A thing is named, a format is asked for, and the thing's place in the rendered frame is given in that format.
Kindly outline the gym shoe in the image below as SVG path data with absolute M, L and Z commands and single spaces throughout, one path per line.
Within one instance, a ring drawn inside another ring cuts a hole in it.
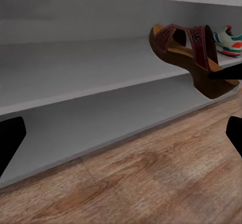
M 240 56 L 242 50 L 242 34 L 234 36 L 231 26 L 225 26 L 217 32 L 212 32 L 216 49 L 228 56 Z

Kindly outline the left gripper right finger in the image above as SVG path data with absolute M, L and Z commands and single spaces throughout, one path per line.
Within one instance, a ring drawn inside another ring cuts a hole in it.
M 226 135 L 242 157 L 242 118 L 231 116 L 226 129 Z

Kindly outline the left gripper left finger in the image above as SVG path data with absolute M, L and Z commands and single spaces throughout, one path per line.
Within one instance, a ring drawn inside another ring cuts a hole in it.
M 25 136 L 26 127 L 21 116 L 0 122 L 0 176 Z

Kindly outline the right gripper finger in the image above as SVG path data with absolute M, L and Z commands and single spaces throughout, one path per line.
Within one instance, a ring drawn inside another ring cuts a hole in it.
M 218 80 L 242 80 L 242 64 L 227 67 L 221 71 L 213 72 L 208 75 L 208 78 Z

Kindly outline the sandal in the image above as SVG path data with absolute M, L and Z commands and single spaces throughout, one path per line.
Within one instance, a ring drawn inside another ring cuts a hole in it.
M 186 32 L 191 49 L 186 47 Z M 208 25 L 183 28 L 171 24 L 163 28 L 157 24 L 151 29 L 148 39 L 157 58 L 188 70 L 194 79 L 194 87 L 210 101 L 239 85 L 238 80 L 208 78 L 209 74 L 223 70 L 219 66 L 216 43 Z

